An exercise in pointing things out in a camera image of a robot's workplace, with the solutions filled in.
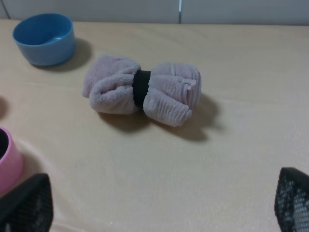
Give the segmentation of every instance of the beige table surface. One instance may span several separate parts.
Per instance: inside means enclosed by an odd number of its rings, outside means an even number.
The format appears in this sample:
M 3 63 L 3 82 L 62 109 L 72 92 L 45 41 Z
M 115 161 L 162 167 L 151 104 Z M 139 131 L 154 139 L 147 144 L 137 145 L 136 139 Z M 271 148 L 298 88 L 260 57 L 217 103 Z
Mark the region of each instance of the beige table surface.
M 78 50 L 31 66 L 0 21 L 0 124 L 50 175 L 52 232 L 278 232 L 282 166 L 309 173 L 309 28 L 75 23 Z M 144 70 L 190 62 L 202 98 L 182 128 L 103 116 L 82 97 L 102 53 Z

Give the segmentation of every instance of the towel fold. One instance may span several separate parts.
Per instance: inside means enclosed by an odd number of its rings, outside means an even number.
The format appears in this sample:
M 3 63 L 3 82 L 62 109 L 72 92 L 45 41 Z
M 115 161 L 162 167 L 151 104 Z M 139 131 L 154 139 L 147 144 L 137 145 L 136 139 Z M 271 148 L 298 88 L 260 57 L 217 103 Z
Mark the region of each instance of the towel fold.
M 126 57 L 104 55 L 90 68 L 83 96 L 91 107 L 108 114 L 138 110 L 133 99 L 133 79 L 140 65 Z M 198 69 L 186 63 L 163 63 L 151 71 L 144 99 L 145 114 L 170 126 L 181 126 L 192 114 L 201 93 Z

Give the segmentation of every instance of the pink container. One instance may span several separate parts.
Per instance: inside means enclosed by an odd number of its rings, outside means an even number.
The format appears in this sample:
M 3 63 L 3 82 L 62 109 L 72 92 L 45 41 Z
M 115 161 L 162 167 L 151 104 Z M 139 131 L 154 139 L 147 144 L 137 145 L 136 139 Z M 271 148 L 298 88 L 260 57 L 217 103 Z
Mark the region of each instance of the pink container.
M 23 168 L 23 157 L 10 133 L 0 126 L 0 194 L 18 181 Z

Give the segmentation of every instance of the black mesh object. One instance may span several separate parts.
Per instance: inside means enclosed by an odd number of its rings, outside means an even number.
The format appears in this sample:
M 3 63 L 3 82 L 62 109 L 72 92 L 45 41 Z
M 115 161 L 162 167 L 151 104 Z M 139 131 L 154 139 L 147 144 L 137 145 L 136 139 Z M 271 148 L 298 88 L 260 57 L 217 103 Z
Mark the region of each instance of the black mesh object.
M 282 232 L 309 232 L 309 176 L 282 168 L 275 199 L 275 214 Z
M 0 232 L 48 232 L 53 200 L 47 174 L 36 174 L 0 199 Z

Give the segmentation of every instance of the blue plastic bowl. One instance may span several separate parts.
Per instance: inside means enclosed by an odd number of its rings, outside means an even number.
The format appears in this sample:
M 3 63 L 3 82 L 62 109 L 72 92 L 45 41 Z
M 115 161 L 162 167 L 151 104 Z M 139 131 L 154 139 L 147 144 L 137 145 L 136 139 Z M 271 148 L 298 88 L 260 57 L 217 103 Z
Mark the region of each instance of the blue plastic bowl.
M 73 22 L 61 14 L 39 14 L 20 22 L 13 38 L 32 64 L 49 66 L 72 57 L 76 42 Z

